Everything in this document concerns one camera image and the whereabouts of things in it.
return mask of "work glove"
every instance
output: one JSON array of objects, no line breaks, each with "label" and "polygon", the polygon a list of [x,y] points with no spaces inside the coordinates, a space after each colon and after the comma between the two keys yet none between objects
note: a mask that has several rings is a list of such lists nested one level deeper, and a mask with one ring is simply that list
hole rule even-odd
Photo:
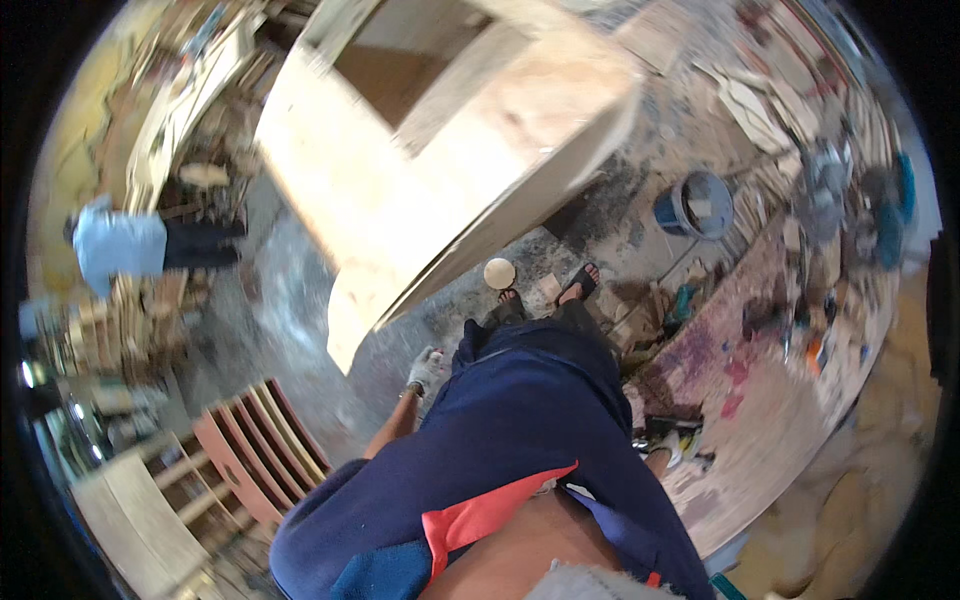
[{"label": "work glove", "polygon": [[441,365],[443,360],[444,353],[442,350],[432,346],[424,348],[423,352],[418,354],[414,360],[410,376],[407,377],[407,386],[419,383],[423,388],[423,397],[429,396],[444,373],[444,368]]}]

